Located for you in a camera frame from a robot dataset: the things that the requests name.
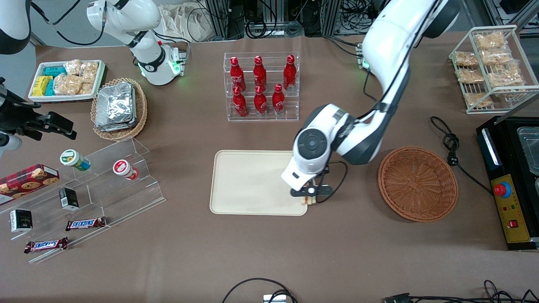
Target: red bottle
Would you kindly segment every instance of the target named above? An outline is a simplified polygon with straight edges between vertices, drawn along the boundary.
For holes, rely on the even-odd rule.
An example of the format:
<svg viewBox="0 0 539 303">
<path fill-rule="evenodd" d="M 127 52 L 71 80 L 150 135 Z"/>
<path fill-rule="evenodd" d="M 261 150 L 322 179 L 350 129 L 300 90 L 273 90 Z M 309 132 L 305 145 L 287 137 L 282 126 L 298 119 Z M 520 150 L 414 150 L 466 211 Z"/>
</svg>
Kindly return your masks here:
<svg viewBox="0 0 539 303">
<path fill-rule="evenodd" d="M 262 87 L 262 91 L 266 91 L 266 69 L 264 68 L 264 65 L 262 64 L 262 57 L 256 56 L 254 57 L 254 85 Z"/>
<path fill-rule="evenodd" d="M 245 97 L 241 94 L 240 88 L 235 86 L 232 89 L 232 92 L 234 93 L 234 97 L 232 98 L 232 102 L 234 103 L 234 109 L 236 109 L 236 112 L 238 113 L 240 118 L 247 117 L 249 112 L 247 110 Z"/>
<path fill-rule="evenodd" d="M 268 115 L 266 96 L 264 96 L 264 91 L 262 90 L 261 86 L 255 87 L 254 92 L 256 93 L 256 95 L 254 95 L 254 107 L 257 110 L 257 116 L 259 118 L 264 118 Z"/>
<path fill-rule="evenodd" d="M 286 57 L 286 66 L 284 71 L 284 81 L 282 85 L 285 88 L 285 91 L 293 91 L 296 88 L 296 65 L 294 64 L 294 56 L 289 54 Z"/>
<path fill-rule="evenodd" d="M 285 94 L 282 92 L 282 85 L 275 84 L 275 91 L 271 97 L 273 111 L 276 116 L 282 116 L 285 113 Z"/>
<path fill-rule="evenodd" d="M 243 76 L 243 70 L 238 64 L 238 58 L 230 58 L 230 78 L 232 78 L 232 83 L 234 86 L 237 86 L 241 89 L 241 92 L 245 91 L 245 77 Z"/>
</svg>

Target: wicker basket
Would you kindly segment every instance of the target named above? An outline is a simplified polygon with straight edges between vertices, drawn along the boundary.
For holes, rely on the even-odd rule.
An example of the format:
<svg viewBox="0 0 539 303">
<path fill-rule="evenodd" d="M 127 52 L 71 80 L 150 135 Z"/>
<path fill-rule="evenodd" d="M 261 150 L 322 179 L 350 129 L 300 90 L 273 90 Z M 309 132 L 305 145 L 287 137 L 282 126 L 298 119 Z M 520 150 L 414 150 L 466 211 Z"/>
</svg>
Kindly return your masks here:
<svg viewBox="0 0 539 303">
<path fill-rule="evenodd" d="M 449 165 L 430 150 L 407 146 L 387 155 L 378 171 L 387 204 L 402 217 L 432 222 L 455 207 L 459 190 Z"/>
<path fill-rule="evenodd" d="M 94 132 L 103 139 L 108 139 L 112 141 L 122 141 L 123 139 L 127 137 L 131 137 L 131 136 L 135 137 L 136 135 L 140 133 L 140 131 L 144 127 L 144 124 L 146 124 L 146 118 L 148 117 L 148 103 L 146 102 L 146 96 L 144 95 L 142 88 L 135 80 L 126 79 L 126 78 L 114 79 L 110 82 L 105 83 L 103 87 L 116 85 L 124 81 L 129 82 L 133 84 L 133 86 L 135 86 L 136 116 L 138 119 L 138 123 L 134 128 L 120 129 L 120 130 L 115 130 L 113 132 L 102 132 L 98 130 L 96 127 L 94 127 Z M 97 95 L 94 96 L 94 100 L 92 101 L 92 111 L 90 112 L 90 119 L 92 119 L 92 122 L 94 124 L 95 124 L 96 104 L 97 104 Z"/>
</svg>

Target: wire rack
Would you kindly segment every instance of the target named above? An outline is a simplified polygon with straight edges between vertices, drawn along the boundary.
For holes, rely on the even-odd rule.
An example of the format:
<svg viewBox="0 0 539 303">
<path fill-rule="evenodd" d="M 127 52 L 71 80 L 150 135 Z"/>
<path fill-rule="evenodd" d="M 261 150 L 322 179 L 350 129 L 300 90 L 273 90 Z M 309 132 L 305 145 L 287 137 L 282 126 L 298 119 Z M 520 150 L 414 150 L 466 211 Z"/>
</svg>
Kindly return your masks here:
<svg viewBox="0 0 539 303">
<path fill-rule="evenodd" d="M 481 98 L 478 98 L 474 104 L 468 104 L 468 102 L 465 101 L 466 113 L 506 113 L 539 93 L 537 78 L 535 77 L 528 58 L 520 45 L 520 41 L 516 35 L 516 28 L 515 25 L 474 27 L 468 31 L 449 55 L 449 59 L 453 63 L 455 72 L 459 69 L 481 71 L 485 79 L 484 82 L 476 84 L 463 84 L 459 82 L 463 96 L 467 93 L 484 94 Z M 490 73 L 498 73 L 510 69 L 509 64 L 485 65 L 479 56 L 480 51 L 475 43 L 475 35 L 485 36 L 494 32 L 501 32 L 503 34 L 504 39 L 507 41 L 507 47 L 510 49 L 511 56 L 515 60 L 520 61 L 519 70 L 522 79 L 524 80 L 523 85 L 492 87 L 491 83 L 488 81 L 488 75 Z M 457 66 L 454 57 L 454 54 L 457 51 L 473 52 L 477 58 L 478 65 L 475 67 Z M 493 103 L 485 107 L 479 107 L 479 105 L 487 100 L 487 98 L 490 98 Z"/>
</svg>

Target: beige tray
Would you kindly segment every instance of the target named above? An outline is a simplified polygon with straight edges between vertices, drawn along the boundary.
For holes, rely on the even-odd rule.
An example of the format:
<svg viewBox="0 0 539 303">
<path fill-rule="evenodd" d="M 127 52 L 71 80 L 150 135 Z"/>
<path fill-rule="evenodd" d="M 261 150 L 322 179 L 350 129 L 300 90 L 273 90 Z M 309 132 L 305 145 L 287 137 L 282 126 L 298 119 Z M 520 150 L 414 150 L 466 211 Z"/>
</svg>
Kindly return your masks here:
<svg viewBox="0 0 539 303">
<path fill-rule="evenodd" d="M 210 210 L 219 215 L 304 215 L 304 203 L 311 198 L 292 197 L 281 179 L 291 157 L 291 151 L 219 151 L 213 165 Z"/>
</svg>

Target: small black box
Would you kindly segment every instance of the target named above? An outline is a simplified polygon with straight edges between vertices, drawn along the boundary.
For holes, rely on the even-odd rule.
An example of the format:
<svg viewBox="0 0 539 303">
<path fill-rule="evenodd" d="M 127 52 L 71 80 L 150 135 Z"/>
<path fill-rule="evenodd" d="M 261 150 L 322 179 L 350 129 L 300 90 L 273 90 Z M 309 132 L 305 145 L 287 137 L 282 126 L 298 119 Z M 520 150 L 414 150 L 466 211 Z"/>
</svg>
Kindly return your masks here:
<svg viewBox="0 0 539 303">
<path fill-rule="evenodd" d="M 15 209 L 9 213 L 11 218 L 11 232 L 32 230 L 32 212 L 24 209 Z"/>
<path fill-rule="evenodd" d="M 79 201 L 77 200 L 77 193 L 69 188 L 60 189 L 60 201 L 62 203 L 62 208 L 67 210 L 78 210 Z"/>
</svg>

